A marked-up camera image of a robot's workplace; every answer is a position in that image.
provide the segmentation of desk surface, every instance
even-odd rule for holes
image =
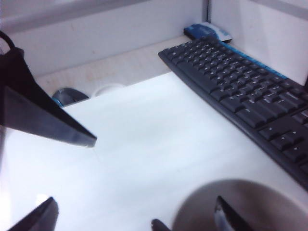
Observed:
[[[59,204],[57,231],[171,226],[192,192],[225,179],[270,186],[308,214],[307,192],[173,73],[65,110],[97,135],[95,148],[8,129],[3,230],[44,196]]]

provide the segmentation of computer mouse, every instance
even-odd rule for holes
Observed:
[[[52,98],[62,106],[89,99],[87,95],[73,88],[59,89],[53,94]]]

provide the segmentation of black keyboard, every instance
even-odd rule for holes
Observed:
[[[308,191],[308,92],[214,37],[158,54]]]

